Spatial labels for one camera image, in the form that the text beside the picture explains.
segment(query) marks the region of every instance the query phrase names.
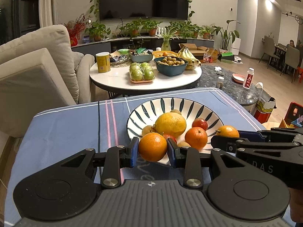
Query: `hand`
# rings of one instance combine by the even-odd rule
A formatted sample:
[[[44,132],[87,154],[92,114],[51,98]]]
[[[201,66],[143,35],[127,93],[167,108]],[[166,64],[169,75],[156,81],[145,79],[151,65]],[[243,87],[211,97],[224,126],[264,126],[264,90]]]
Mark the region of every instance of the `hand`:
[[[289,188],[290,218],[296,223],[303,223],[303,190]]]

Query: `red bottle label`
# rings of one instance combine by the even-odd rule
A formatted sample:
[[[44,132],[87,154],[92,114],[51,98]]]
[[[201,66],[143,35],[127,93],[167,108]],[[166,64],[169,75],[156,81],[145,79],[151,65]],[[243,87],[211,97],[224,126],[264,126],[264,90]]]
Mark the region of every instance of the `red bottle label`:
[[[251,81],[252,81],[252,77],[253,77],[253,75],[248,74],[248,76],[247,76],[247,80],[246,80],[246,82],[245,82],[244,87],[246,87],[246,88],[249,88],[249,87],[250,87],[250,85],[251,85]]]

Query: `blue tablecloth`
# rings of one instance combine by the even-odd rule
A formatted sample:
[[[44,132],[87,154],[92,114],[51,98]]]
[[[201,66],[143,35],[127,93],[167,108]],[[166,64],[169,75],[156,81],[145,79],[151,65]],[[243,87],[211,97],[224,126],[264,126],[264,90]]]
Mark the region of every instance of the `blue tablecloth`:
[[[237,129],[248,131],[264,129],[245,109],[216,88],[132,96],[41,112],[33,118],[12,168],[5,201],[5,226],[13,226],[20,219],[12,198],[18,182],[85,148],[95,148],[98,151],[98,138],[100,138],[101,152],[112,146],[128,144],[126,122],[131,111],[143,102],[160,97],[180,97],[199,102],[212,109],[223,123]],[[100,130],[98,130],[98,108]],[[183,175],[182,169],[172,169],[139,158],[136,168],[122,169],[121,177],[142,180],[182,180]],[[99,173],[96,175],[95,182],[100,182]]]

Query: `beige couch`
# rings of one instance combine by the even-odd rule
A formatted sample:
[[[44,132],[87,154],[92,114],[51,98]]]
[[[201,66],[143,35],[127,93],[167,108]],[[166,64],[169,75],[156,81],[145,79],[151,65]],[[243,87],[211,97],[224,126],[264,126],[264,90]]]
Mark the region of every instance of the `beige couch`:
[[[37,113],[94,98],[92,55],[72,52],[67,29],[54,25],[0,46],[0,131],[24,136]]]

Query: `vine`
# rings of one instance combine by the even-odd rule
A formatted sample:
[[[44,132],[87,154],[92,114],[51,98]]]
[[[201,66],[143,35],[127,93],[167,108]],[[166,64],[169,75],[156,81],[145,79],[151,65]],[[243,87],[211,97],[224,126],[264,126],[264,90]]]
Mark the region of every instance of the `vine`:
[[[188,0],[188,8],[191,9],[191,2],[192,0]],[[190,21],[190,18],[192,17],[192,15],[195,13],[195,11],[191,10],[189,15],[188,15],[188,20]]]

